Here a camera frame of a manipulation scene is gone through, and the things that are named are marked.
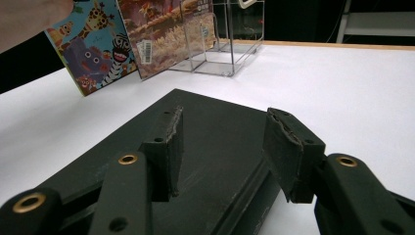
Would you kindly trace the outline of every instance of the cartoon zebra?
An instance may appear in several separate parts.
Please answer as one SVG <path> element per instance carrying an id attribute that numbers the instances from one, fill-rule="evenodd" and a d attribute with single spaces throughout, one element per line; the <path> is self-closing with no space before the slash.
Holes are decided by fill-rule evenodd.
<path id="1" fill-rule="evenodd" d="M 115 36 L 113 45 L 113 65 L 101 82 L 102 86 L 106 86 L 119 79 L 119 75 L 122 72 L 121 65 L 128 59 L 129 52 L 131 51 L 128 37 L 122 33 Z"/>

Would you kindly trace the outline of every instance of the hand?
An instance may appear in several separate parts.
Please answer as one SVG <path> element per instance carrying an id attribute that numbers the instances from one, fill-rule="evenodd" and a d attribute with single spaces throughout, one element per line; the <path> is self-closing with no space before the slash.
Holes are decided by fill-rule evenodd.
<path id="1" fill-rule="evenodd" d="M 0 53 L 65 19 L 72 0 L 0 0 Z"/>

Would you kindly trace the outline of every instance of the white tabletop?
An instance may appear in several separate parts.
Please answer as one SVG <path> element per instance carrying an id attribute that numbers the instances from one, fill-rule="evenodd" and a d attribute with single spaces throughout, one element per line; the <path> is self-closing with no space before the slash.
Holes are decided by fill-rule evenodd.
<path id="1" fill-rule="evenodd" d="M 35 187 L 174 88 L 295 115 L 327 145 L 360 158 L 415 200 L 415 51 L 261 46 L 232 78 L 137 73 L 82 97 L 58 70 L 0 95 L 0 205 Z M 260 234 L 319 234 L 313 205 L 278 196 Z"/>

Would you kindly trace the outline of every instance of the book cover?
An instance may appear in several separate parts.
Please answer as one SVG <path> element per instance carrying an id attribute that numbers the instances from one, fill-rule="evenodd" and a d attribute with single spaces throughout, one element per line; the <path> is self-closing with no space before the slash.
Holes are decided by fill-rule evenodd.
<path id="1" fill-rule="evenodd" d="M 117 0 L 143 79 L 213 45 L 211 0 Z"/>
<path id="2" fill-rule="evenodd" d="M 84 96 L 137 70 L 115 0 L 76 2 L 45 33 Z"/>

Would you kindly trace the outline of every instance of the children's book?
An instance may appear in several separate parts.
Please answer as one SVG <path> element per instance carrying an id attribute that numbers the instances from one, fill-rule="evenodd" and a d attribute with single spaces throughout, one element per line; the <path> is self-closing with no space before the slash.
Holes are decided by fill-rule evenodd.
<path id="1" fill-rule="evenodd" d="M 211 0 L 117 0 L 142 79 L 213 45 Z"/>
<path id="2" fill-rule="evenodd" d="M 75 2 L 45 32 L 84 96 L 137 70 L 116 0 Z"/>

